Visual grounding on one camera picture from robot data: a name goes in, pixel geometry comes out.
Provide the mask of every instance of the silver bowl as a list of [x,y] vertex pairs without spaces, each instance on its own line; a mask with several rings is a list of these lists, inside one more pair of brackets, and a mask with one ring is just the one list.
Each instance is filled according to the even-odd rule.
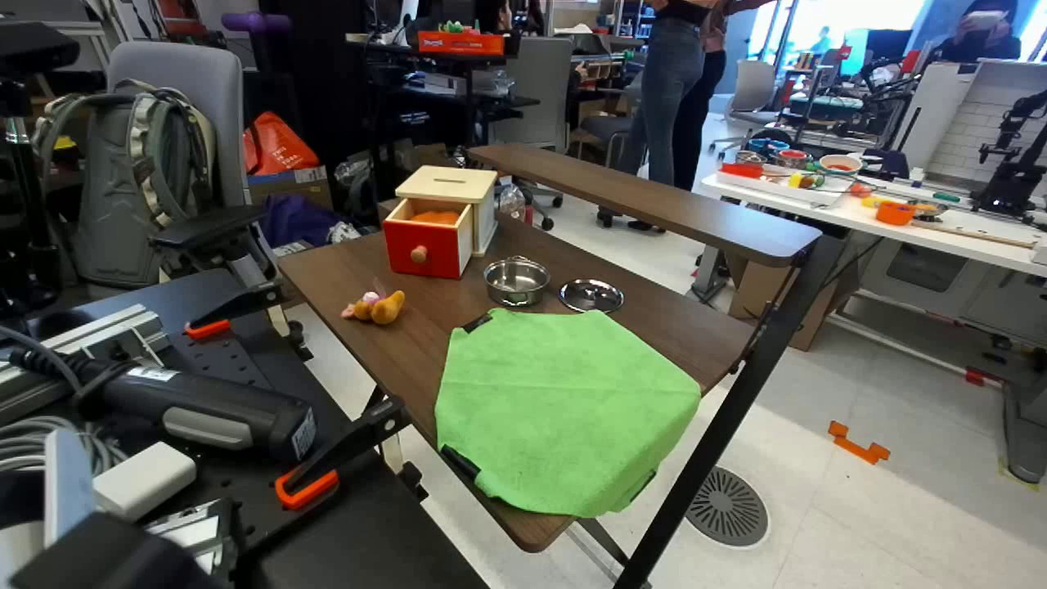
[[488,297],[498,300],[500,309],[526,309],[545,290],[549,276],[532,258],[509,256],[509,258],[490,261],[483,269],[483,282],[488,282]]
[[558,289],[558,300],[579,314],[591,309],[614,314],[626,305],[626,290],[599,277],[572,277]]

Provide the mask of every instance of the backpack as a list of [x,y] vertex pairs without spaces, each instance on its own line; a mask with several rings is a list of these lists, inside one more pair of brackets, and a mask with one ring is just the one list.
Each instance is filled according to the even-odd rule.
[[62,134],[80,150],[80,198],[66,238],[74,276],[101,289],[156,284],[154,237],[219,207],[205,113],[176,88],[122,83],[41,109],[36,153],[44,169]]

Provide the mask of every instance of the floor drain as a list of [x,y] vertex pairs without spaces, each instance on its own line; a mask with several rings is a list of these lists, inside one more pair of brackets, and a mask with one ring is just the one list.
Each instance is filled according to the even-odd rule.
[[687,508],[687,521],[716,543],[752,547],[767,530],[759,495],[733,471],[712,467]]

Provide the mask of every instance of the jeans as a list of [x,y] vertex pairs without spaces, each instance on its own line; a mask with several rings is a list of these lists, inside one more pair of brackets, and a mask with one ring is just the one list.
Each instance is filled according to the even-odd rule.
[[650,150],[647,179],[673,183],[673,137],[683,94],[701,83],[707,51],[701,27],[683,21],[653,21],[641,80],[641,104],[631,122],[619,169],[634,174]]
[[678,144],[673,144],[673,157],[678,157],[673,174],[678,178],[673,178],[673,183],[678,183],[678,189],[687,189],[687,194],[694,185],[698,157],[703,146],[701,132],[707,123],[712,90],[722,80],[722,66],[725,66],[722,51],[707,51],[707,68],[703,68],[701,83],[683,94],[683,104],[678,113]]

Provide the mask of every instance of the green cloth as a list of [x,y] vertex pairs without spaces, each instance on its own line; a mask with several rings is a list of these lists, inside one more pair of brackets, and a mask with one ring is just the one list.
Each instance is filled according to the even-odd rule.
[[519,509],[599,518],[650,481],[701,386],[641,338],[590,314],[490,310],[454,332],[436,399],[438,447]]

